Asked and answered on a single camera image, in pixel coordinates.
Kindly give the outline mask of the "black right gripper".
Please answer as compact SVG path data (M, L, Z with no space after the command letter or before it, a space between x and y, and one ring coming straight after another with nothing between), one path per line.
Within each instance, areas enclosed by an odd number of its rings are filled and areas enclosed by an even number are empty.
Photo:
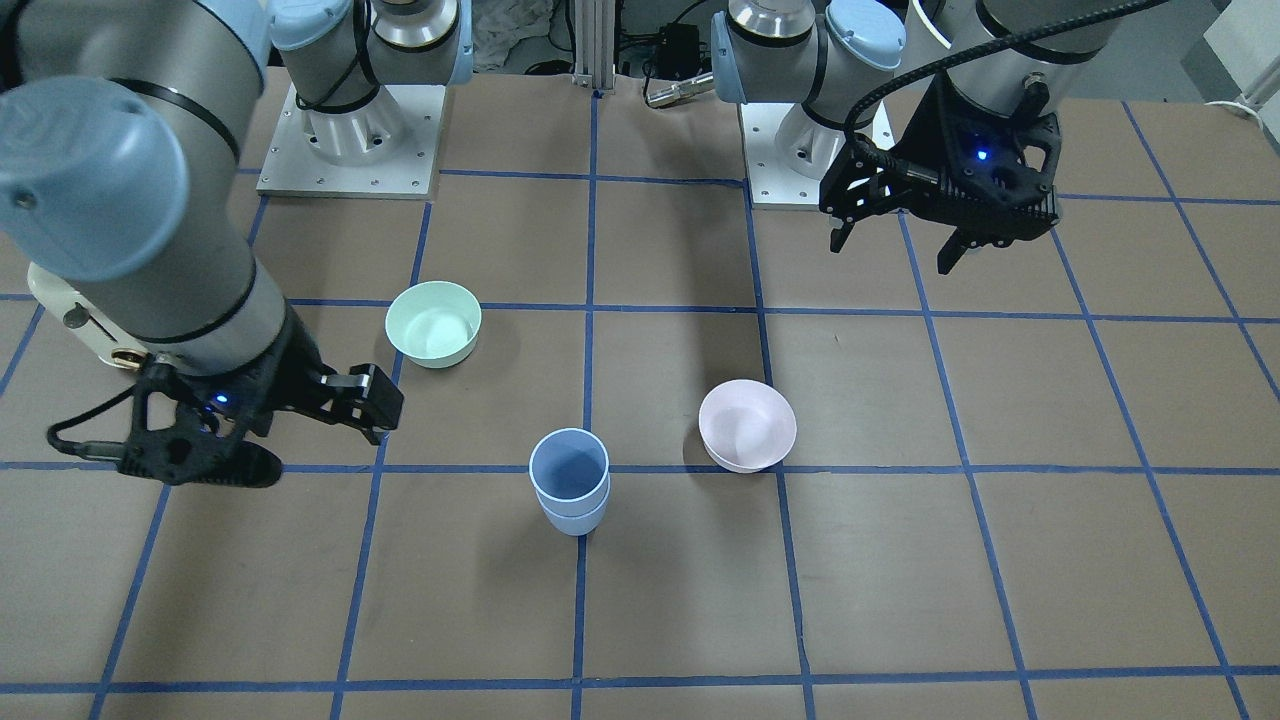
M278 411L348 427L380 446L404 406L403 393L376 364L347 373L328 366L292 306L280 333L250 363L219 375L191 375L166 357L152 360L150 389L175 402L173 424L159 434L182 446L236 446L248 433L268 436Z

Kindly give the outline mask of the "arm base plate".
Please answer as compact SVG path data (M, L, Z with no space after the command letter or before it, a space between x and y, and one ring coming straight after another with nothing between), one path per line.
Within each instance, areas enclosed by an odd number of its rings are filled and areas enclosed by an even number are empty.
M797 104L744 104L739 119L753 205L817 211L820 179L844 146L844 133L817 124Z
M448 99L443 86L397 85L337 115L301 109L289 88L256 190L270 197L428 201Z

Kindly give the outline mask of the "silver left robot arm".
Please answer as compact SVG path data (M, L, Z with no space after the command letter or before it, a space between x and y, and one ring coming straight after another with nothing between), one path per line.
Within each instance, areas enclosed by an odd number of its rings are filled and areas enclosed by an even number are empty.
M782 102L837 135L812 163L838 252L869 217L946 225L948 274L973 249L1037 240L1060 223L1057 109L1143 1L965 1L948 49L882 1L730 1L713 15L717 96Z

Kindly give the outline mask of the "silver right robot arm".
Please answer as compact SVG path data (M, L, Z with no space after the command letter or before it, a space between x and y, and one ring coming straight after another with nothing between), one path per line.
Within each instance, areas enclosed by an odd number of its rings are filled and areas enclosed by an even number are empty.
M375 368L334 372L227 211L271 53L332 161L401 132L393 85L474 67L468 1L5 1L3 232L177 378L209 428L278 411L396 428Z

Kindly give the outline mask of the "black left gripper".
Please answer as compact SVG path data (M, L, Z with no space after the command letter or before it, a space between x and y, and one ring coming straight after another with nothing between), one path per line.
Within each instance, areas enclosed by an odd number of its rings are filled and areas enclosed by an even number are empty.
M820 181L829 251L841 252L858 223L899 210L952 228L936 256L941 275L972 249L1048 233L1061 220L1053 186L1061 133L1050 100L1047 81L1033 76L1001 117L940 73L891 149L847 133Z

